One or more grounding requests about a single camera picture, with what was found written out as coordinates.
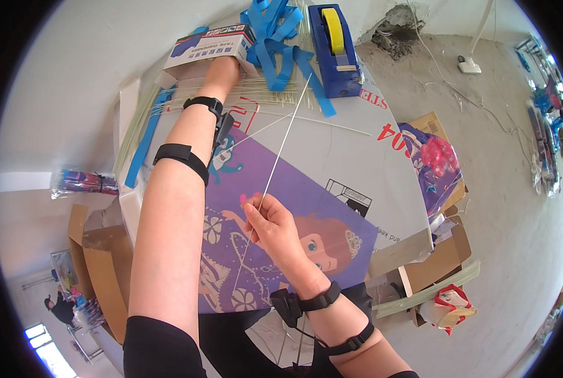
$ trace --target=yellow tape roll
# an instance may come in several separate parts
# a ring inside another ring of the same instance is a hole
[[[330,50],[332,55],[344,54],[344,36],[340,18],[334,8],[324,8],[321,10],[321,17],[325,20],[327,35],[330,37]]]

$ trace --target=cartoon princess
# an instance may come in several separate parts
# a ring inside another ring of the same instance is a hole
[[[235,221],[241,231],[244,231],[246,222],[236,213],[224,210],[222,216],[226,221]],[[295,216],[294,222],[298,230],[300,245],[309,260],[327,274],[340,273],[351,262],[351,250],[348,245],[345,231],[348,227],[338,219],[318,219],[315,214],[308,217]]]
[[[246,255],[249,233],[243,230],[242,217],[230,210],[206,208],[206,212],[215,214],[204,217],[199,292],[207,306],[217,313],[270,306],[271,291],[290,287],[283,273],[260,242]],[[325,274],[340,273],[361,247],[361,238],[337,219],[311,214],[294,221],[304,253]]]

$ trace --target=tape dispenser box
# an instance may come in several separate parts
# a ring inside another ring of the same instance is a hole
[[[340,7],[311,5],[308,17],[325,96],[332,99],[360,95],[364,78]]]
[[[234,56],[247,74],[258,77],[254,65],[246,60],[247,50],[254,44],[254,39],[252,29],[247,24],[213,30],[198,28],[194,34],[176,41],[164,64],[164,70],[156,79],[156,84],[170,88],[179,80],[192,79],[196,74],[203,75],[208,65],[200,68],[196,65],[204,60],[225,55]]]

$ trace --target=princess crown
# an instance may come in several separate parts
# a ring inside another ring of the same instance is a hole
[[[355,233],[351,230],[346,230],[344,232],[344,236],[347,239],[348,248],[351,251],[351,259],[354,258],[357,253],[359,252],[359,248],[361,248],[361,238],[359,238]]]

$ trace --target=black sleeve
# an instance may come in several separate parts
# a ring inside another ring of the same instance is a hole
[[[418,378],[418,374],[409,370],[409,371],[402,371],[401,373],[393,374],[389,378]]]
[[[124,376],[206,377],[197,344],[171,324],[131,316],[126,321]]]

